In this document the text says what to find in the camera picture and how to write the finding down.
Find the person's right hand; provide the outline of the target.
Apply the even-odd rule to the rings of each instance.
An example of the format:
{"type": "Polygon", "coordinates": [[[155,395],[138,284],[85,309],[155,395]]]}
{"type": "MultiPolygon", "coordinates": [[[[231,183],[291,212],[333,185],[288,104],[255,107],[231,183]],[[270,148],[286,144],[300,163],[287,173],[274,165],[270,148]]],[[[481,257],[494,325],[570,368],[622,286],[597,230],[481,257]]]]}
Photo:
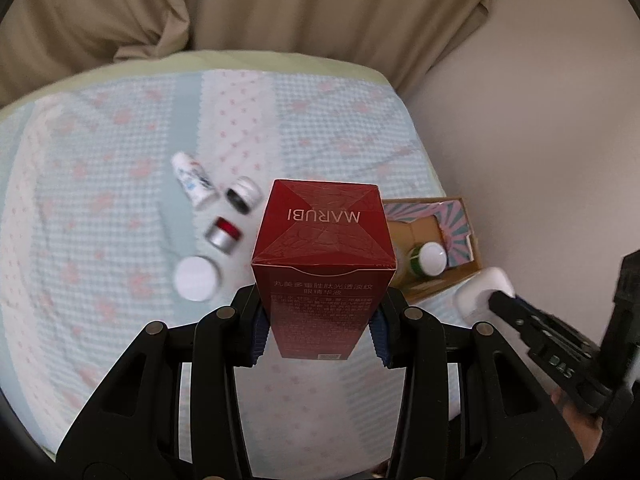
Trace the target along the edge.
{"type": "Polygon", "coordinates": [[[573,431],[574,437],[582,449],[585,461],[589,462],[596,454],[603,436],[602,419],[582,414],[568,395],[560,388],[553,390],[550,398],[561,413],[567,426],[573,431]]]}

